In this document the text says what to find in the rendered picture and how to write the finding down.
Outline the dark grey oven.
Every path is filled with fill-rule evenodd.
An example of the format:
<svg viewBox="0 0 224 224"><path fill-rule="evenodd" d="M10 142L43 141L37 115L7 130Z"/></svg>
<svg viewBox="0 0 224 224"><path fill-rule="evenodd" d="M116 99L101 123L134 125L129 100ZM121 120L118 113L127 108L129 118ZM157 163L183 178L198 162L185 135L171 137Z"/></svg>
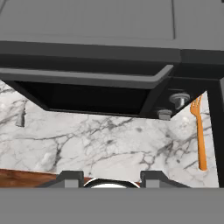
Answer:
<svg viewBox="0 0 224 224"><path fill-rule="evenodd" d="M3 82L46 111L151 119L158 119L160 109L171 110L173 118L207 92L214 151L217 158L223 157L224 51L0 40L0 68L153 76L166 65L174 65L174 69L151 89ZM190 95L180 109L169 101L177 93Z"/></svg>

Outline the white round plate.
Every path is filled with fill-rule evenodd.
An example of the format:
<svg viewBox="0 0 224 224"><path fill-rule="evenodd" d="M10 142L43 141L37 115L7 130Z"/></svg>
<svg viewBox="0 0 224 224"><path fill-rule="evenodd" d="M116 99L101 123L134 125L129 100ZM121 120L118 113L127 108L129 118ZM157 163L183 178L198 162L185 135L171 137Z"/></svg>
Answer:
<svg viewBox="0 0 224 224"><path fill-rule="evenodd" d="M141 184L115 179L84 178L84 186L88 188L139 188Z"/></svg>

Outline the grey oven knob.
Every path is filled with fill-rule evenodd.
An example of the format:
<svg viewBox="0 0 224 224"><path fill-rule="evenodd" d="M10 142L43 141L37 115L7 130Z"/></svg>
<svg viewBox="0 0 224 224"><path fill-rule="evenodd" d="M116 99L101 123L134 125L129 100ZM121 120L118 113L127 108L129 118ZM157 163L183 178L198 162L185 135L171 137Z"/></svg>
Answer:
<svg viewBox="0 0 224 224"><path fill-rule="evenodd" d="M172 118L172 111L169 109L160 109L157 115L159 120L170 121Z"/></svg>
<svg viewBox="0 0 224 224"><path fill-rule="evenodd" d="M174 104L175 109L181 109L190 100L187 93L177 93L170 96L169 101Z"/></svg>

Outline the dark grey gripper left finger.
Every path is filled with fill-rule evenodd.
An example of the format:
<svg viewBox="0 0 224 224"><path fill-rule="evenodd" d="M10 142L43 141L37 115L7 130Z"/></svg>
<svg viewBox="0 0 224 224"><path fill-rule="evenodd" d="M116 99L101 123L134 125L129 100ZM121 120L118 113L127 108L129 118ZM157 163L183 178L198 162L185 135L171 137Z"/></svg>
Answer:
<svg viewBox="0 0 224 224"><path fill-rule="evenodd" d="M84 186L83 171L62 171L54 180L38 186L38 188L82 188Z"/></svg>

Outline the orange fork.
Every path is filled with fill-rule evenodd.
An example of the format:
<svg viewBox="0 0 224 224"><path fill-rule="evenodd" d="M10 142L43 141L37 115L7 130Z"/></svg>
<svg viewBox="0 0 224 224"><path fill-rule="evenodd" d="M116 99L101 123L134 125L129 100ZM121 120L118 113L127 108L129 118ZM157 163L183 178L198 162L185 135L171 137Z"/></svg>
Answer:
<svg viewBox="0 0 224 224"><path fill-rule="evenodd" d="M206 171L207 170L207 156L206 156L206 149L205 149L205 142L204 142L202 118L200 115L201 98L202 96L199 96L198 98L192 101L190 106L190 112L196 118L199 169L201 171Z"/></svg>

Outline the narrow grey cupboard door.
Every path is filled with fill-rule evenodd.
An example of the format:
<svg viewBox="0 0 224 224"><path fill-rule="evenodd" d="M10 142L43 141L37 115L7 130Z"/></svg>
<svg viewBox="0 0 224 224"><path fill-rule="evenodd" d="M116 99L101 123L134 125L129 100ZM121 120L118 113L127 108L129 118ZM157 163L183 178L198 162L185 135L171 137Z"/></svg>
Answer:
<svg viewBox="0 0 224 224"><path fill-rule="evenodd" d="M173 0L178 47L224 51L222 0Z"/></svg>

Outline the wide grey cupboard door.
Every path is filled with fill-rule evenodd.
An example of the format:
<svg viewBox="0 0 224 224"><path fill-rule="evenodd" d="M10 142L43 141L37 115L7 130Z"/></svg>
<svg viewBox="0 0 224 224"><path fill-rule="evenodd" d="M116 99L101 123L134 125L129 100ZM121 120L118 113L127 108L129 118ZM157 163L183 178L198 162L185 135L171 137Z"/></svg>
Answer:
<svg viewBox="0 0 224 224"><path fill-rule="evenodd" d="M172 0L6 0L0 31L12 35L174 39Z"/></svg>

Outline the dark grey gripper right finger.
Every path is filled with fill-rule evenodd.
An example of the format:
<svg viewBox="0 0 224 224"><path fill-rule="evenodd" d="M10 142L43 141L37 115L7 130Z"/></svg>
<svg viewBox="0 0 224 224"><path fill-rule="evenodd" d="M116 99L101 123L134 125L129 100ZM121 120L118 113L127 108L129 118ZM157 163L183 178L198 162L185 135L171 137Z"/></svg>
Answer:
<svg viewBox="0 0 224 224"><path fill-rule="evenodd" d="M187 188L187 185L167 178L162 171L141 171L140 178L142 188Z"/></svg>

